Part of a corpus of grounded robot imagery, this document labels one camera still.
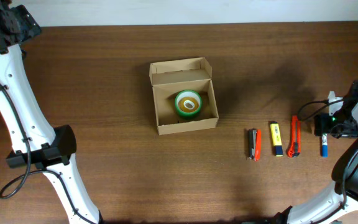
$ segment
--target red box cutter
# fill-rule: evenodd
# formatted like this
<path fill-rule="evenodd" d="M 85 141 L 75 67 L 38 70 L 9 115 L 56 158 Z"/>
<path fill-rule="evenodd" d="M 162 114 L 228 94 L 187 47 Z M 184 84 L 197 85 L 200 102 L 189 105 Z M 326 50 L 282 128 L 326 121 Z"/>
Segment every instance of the red box cutter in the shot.
<path fill-rule="evenodd" d="M 297 115 L 292 116 L 291 122 L 291 144 L 288 156 L 291 158 L 299 156 L 301 153 L 301 122 Z"/>

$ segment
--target marker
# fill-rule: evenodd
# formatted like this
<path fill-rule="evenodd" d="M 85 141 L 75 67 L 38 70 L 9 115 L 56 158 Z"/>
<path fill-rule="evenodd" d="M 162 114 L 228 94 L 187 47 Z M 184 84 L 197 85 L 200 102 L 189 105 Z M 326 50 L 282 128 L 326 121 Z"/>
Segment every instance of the marker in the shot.
<path fill-rule="evenodd" d="M 327 134 L 321 136 L 321 156 L 328 157 Z"/>
<path fill-rule="evenodd" d="M 280 128 L 278 127 L 278 123 L 272 121 L 270 123 L 270 130 L 272 132 L 273 146 L 276 156 L 283 156 L 283 146 L 281 143 Z"/>

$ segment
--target tabletop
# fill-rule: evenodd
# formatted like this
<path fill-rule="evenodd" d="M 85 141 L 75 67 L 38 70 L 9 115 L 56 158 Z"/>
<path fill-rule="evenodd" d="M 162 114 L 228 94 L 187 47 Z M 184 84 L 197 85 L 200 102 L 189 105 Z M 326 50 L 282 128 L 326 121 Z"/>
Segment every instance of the tabletop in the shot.
<path fill-rule="evenodd" d="M 216 222 L 272 217 L 327 186 L 353 139 L 328 137 L 320 156 L 313 121 L 301 124 L 301 154 L 275 157 L 269 121 L 286 149 L 298 108 L 341 96 L 358 79 L 358 22 L 189 26 L 47 27 L 23 45 L 26 73 L 46 119 L 69 124 L 89 196 L 109 222 Z M 215 129 L 159 136 L 149 65 L 206 57 L 219 121 Z M 310 113 L 318 108 L 311 106 Z M 262 130 L 260 161 L 247 133 Z M 11 142 L 0 115 L 0 189 Z M 342 217 L 358 223 L 358 212 Z M 68 223 L 51 184 L 29 177 L 0 200 L 0 223 Z"/>

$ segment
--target robotic arm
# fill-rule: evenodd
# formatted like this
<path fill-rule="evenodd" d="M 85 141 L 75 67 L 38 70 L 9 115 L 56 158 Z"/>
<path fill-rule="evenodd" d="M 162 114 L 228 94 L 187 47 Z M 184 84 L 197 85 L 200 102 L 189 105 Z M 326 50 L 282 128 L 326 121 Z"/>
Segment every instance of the robotic arm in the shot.
<path fill-rule="evenodd" d="M 71 224 L 102 223 L 101 214 L 89 198 L 78 173 L 73 130 L 69 125 L 52 128 L 48 124 L 25 75 L 22 61 L 25 52 L 19 44 L 39 35 L 41 29 L 24 6 L 9 9 L 9 2 L 0 0 L 0 112 L 13 148 L 6 161 L 11 168 L 27 166 L 27 169 L 24 175 L 2 188 L 0 197 L 12 197 L 29 175 L 43 173 L 55 188 Z M 354 135 L 352 128 L 358 129 L 358 80 L 348 95 L 338 101 L 328 101 L 326 106 L 330 106 L 332 113 L 327 118 L 346 124 L 350 130 L 342 132 Z M 317 118 L 316 127 L 320 134 L 330 133 L 334 128 L 338 132 L 337 124 L 326 122 L 320 116 Z M 38 170 L 30 172 L 32 164 Z M 358 139 L 338 160 L 332 179 L 316 197 L 302 205 L 288 207 L 263 223 L 328 224 L 358 210 Z M 12 193 L 3 195 L 19 180 L 20 184 Z"/>
<path fill-rule="evenodd" d="M 55 188 L 70 223 L 102 223 L 89 198 L 75 161 L 76 141 L 68 125 L 53 129 L 43 116 L 25 75 L 19 44 L 41 29 L 24 6 L 9 9 L 0 1 L 0 112 L 12 140 L 6 161 L 10 168 L 26 166 L 26 174 L 7 184 L 5 199 L 16 194 L 28 175 L 43 173 Z M 37 171 L 29 172 L 31 164 Z M 22 180 L 9 195 L 4 190 Z"/>

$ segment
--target green tape roll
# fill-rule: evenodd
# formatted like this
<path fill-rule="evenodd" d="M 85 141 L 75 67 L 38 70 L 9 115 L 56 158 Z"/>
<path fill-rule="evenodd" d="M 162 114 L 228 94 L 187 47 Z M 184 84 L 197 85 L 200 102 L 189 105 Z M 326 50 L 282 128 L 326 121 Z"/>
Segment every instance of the green tape roll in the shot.
<path fill-rule="evenodd" d="M 177 114 L 184 119 L 193 119 L 201 111 L 203 101 L 200 95 L 193 90 L 183 90 L 175 98 Z"/>

